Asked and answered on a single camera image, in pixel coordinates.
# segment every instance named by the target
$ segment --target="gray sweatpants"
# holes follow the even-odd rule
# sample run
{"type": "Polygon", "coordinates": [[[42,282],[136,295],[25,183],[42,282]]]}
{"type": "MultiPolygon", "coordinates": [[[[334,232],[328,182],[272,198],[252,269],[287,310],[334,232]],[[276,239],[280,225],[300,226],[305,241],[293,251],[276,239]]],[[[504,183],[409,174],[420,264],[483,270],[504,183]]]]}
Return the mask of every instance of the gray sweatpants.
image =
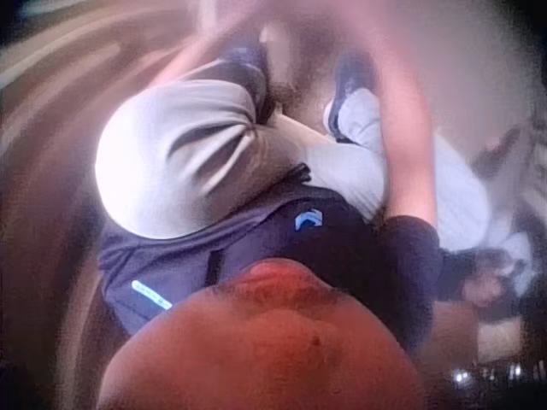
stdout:
{"type": "MultiPolygon", "coordinates": [[[[305,162],[311,185],[337,191],[371,219],[386,184],[376,97],[358,90],[340,110],[340,131],[359,145],[305,144],[257,125],[266,79],[253,67],[244,68],[244,80],[218,75],[225,64],[143,91],[115,112],[95,166],[109,216],[141,237],[182,237],[222,220],[305,162]]],[[[436,157],[441,246],[476,246],[490,219],[485,189],[442,138],[436,157]]]]}

